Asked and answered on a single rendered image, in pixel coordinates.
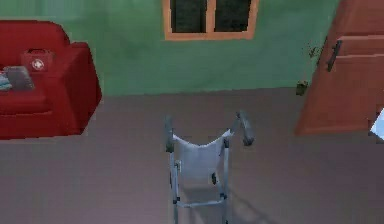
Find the red first aid case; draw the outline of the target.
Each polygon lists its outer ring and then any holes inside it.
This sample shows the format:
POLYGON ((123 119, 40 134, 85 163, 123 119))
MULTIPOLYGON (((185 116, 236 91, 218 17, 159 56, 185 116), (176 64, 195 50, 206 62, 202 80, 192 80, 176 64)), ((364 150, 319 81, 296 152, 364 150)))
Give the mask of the red first aid case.
POLYGON ((28 49, 21 54, 21 64, 30 72, 47 72, 55 58, 48 49, 28 49))

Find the orange wooden room door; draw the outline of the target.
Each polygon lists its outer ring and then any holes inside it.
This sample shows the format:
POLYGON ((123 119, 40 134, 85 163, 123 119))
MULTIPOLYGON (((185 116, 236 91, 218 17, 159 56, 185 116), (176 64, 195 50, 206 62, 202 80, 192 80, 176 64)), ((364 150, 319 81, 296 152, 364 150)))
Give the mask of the orange wooden room door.
POLYGON ((384 0, 340 0, 295 133, 367 131, 383 108, 384 0), (337 40, 343 43, 328 72, 337 40))

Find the grey cushion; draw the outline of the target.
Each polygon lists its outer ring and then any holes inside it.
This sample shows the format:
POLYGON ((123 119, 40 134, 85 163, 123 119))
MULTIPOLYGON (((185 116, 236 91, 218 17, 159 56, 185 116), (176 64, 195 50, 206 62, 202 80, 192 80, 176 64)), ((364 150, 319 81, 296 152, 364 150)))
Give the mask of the grey cushion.
POLYGON ((15 91, 30 91, 35 88, 33 80, 24 66, 7 66, 4 68, 12 89, 15 91))

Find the red sofa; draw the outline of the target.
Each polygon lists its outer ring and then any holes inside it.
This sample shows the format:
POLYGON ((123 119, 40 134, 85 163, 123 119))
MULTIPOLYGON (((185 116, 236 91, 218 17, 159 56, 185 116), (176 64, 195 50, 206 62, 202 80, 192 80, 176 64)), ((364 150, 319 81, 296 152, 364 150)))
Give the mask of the red sofa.
POLYGON ((32 48, 55 58, 47 72, 27 69, 33 90, 0 91, 0 140, 81 134, 102 97, 89 45, 54 22, 0 20, 0 71, 23 66, 21 54, 32 48))

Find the orange framed window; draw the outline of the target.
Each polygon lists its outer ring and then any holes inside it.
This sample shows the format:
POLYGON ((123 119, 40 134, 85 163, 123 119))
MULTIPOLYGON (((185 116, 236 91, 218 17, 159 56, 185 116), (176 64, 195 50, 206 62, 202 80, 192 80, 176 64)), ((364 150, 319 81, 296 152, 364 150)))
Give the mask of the orange framed window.
POLYGON ((167 41, 249 40, 260 0, 162 0, 167 41))

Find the dark green door stopper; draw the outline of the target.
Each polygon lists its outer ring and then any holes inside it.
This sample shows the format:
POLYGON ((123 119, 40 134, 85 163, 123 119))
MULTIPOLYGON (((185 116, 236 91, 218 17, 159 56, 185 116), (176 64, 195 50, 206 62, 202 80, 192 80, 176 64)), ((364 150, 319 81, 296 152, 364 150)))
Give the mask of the dark green door stopper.
POLYGON ((308 88, 308 82, 305 80, 301 80, 297 82, 296 85, 296 94, 298 96, 303 96, 308 88))

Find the grey metal walking frame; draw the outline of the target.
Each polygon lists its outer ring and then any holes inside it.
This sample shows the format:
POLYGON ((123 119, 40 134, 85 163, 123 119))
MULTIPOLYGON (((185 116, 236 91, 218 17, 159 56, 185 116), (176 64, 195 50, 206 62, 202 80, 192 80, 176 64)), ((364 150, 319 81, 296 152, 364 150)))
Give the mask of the grey metal walking frame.
POLYGON ((169 154, 169 182, 172 191, 173 224, 179 224, 179 208, 196 208, 220 205, 222 209, 221 224, 228 221, 228 171, 230 139, 236 129, 243 129, 243 145, 251 146, 255 134, 245 111, 238 111, 230 128, 215 140, 207 144, 193 144, 174 133, 172 117, 164 120, 165 151, 169 154), (181 179, 210 179, 218 188, 219 200, 206 202, 181 201, 179 183, 181 179))

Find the pale blue folded cloth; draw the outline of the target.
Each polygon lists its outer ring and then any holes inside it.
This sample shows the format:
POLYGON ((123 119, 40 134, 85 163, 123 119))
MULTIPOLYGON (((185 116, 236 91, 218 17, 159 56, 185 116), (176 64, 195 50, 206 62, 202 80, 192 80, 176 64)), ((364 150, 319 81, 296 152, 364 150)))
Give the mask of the pale blue folded cloth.
POLYGON ((0 72, 0 91, 8 91, 12 88, 12 84, 5 72, 0 72))

